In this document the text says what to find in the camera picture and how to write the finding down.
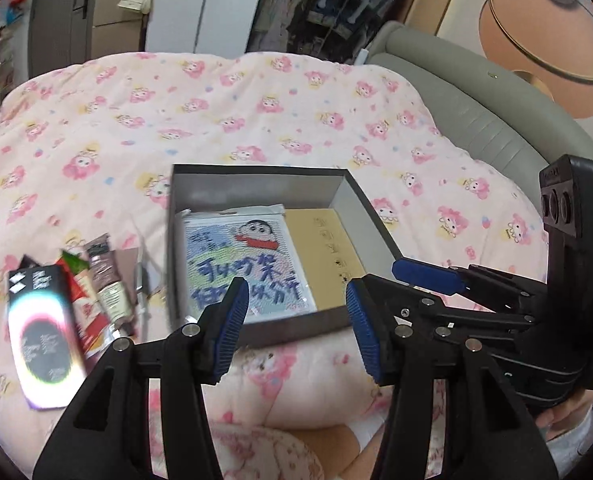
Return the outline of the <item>person's right hand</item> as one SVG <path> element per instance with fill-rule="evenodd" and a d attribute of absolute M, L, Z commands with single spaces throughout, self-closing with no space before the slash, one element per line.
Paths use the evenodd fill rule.
<path fill-rule="evenodd" d="M 535 423 L 545 431 L 545 439 L 555 437 L 579 426 L 593 407 L 593 390 L 577 390 L 565 402 L 549 408 L 536 417 Z"/>

